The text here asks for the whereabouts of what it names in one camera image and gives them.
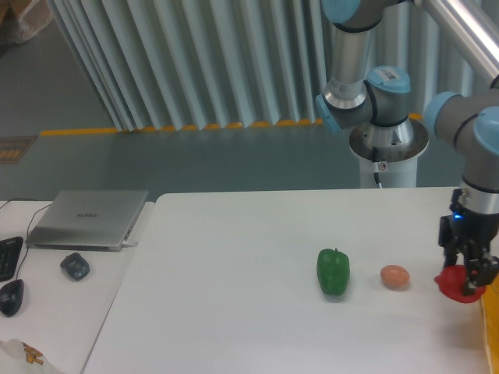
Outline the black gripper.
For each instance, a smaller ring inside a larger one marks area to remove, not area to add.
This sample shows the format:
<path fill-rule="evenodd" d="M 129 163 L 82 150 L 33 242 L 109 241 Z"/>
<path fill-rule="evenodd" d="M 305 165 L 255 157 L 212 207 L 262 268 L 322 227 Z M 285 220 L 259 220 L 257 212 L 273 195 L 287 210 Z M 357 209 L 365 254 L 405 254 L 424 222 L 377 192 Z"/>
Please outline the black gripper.
<path fill-rule="evenodd" d="M 461 201 L 466 189 L 455 189 L 449 209 L 440 218 L 438 245 L 444 249 L 443 268 L 455 266 L 458 255 L 464 259 L 464 296 L 493 282 L 498 275 L 498 258 L 490 254 L 490 242 L 498 233 L 498 213 L 482 213 L 465 207 Z"/>

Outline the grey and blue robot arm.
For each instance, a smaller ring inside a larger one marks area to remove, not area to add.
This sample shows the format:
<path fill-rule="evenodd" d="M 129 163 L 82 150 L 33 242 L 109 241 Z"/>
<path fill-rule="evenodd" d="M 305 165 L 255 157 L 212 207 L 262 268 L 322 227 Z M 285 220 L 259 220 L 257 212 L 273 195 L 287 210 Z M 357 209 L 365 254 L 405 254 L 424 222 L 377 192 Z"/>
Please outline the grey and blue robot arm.
<path fill-rule="evenodd" d="M 409 77 L 390 66 L 366 71 L 371 30 L 389 1 L 325 1 L 337 30 L 331 79 L 316 98 L 319 116 L 334 131 L 369 123 L 376 129 L 409 124 Z M 443 92 L 426 106 L 423 120 L 438 139 L 465 158 L 450 214 L 440 219 L 444 265 L 435 281 L 448 298 L 472 303 L 498 275 L 490 243 L 498 233 L 498 29 L 467 1 L 419 1 L 450 35 L 465 60 L 489 82 L 486 92 L 465 97 Z"/>

